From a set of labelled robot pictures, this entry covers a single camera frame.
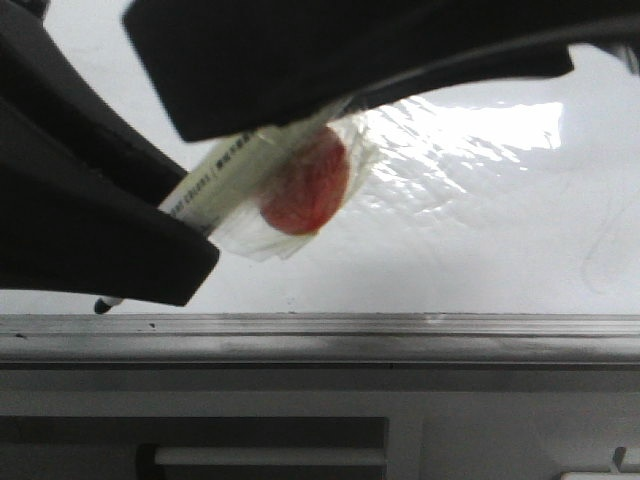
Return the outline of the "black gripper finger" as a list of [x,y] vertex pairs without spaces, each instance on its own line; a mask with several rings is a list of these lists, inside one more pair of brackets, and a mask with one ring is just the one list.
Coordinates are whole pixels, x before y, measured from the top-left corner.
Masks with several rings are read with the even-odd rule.
[[377,106],[428,63],[500,41],[522,1],[134,1],[123,24],[189,142],[305,117],[348,94]]
[[219,259],[159,210],[185,171],[79,75],[47,9],[1,5],[1,285],[182,306]]

